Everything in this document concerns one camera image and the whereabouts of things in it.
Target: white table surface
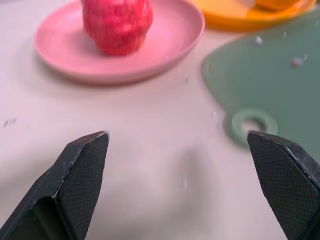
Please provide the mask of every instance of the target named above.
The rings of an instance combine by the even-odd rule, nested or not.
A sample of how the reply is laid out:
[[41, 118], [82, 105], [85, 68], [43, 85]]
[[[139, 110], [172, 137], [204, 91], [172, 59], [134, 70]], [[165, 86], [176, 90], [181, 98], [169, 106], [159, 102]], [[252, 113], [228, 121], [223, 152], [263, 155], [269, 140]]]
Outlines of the white table surface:
[[33, 45], [41, 21], [67, 2], [0, 0], [0, 125], [16, 119], [0, 128], [0, 226], [67, 143], [109, 130], [88, 240], [285, 240], [200, 73], [208, 53], [239, 35], [206, 30], [149, 81], [77, 85], [43, 68]]

